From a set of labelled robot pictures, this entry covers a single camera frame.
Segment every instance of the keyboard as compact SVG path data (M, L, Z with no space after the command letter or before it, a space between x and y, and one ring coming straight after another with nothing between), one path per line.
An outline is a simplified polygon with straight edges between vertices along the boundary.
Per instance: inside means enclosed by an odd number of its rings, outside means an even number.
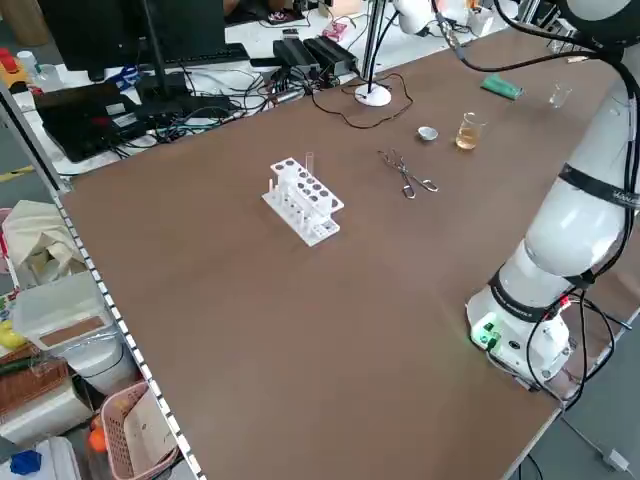
M249 54L241 43L227 43L225 48L208 55L197 57L165 59L165 63L175 66L193 67L196 65L210 65L218 63L232 63L249 60Z

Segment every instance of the brown table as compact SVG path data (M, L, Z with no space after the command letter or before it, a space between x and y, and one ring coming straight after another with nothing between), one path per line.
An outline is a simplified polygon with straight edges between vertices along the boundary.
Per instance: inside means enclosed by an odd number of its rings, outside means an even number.
M546 53L510 32L468 51L482 65ZM415 104L376 129L307 98L83 176L63 199L209 479L495 480L552 417L553 401L472 345L464 305L515 249L613 73L512 72L527 95L511 104L451 52L395 71ZM574 91L551 111L558 80ZM405 101L390 82L381 111L338 88L317 101L372 123ZM465 111L490 118L472 153L452 145ZM440 192L406 200L376 155L390 147ZM346 204L314 248L261 200L269 165L307 151ZM628 317L639 283L624 275L598 288Z

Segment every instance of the white test tube rack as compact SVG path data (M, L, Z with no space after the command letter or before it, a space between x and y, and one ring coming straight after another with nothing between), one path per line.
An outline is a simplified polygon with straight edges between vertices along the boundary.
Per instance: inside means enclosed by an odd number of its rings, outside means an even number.
M331 190L293 158L274 163L271 170L276 183L269 179L269 191L262 198L307 245L313 247L340 231L331 214L344 203Z

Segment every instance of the monitor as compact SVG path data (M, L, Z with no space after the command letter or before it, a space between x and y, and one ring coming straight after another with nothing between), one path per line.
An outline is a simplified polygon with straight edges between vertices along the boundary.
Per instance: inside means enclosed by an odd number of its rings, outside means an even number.
M225 47L222 0L148 0L167 63ZM152 62L139 0L39 0L69 70Z

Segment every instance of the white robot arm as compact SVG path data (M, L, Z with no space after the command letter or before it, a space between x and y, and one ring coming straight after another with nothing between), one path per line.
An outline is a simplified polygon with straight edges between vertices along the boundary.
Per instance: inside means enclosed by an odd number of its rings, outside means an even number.
M557 4L594 47L626 49L622 63L636 82L640 79L640 0ZM394 0L394 6L402 30L409 34L420 34L437 11L435 0L431 5ZM442 20L439 13L436 18ZM550 312L549 307L605 258L626 226L627 212L640 206L638 182L631 185L627 175L635 112L635 101L630 102L619 80L513 256L468 302L473 342L531 383L555 376L572 352L562 308Z

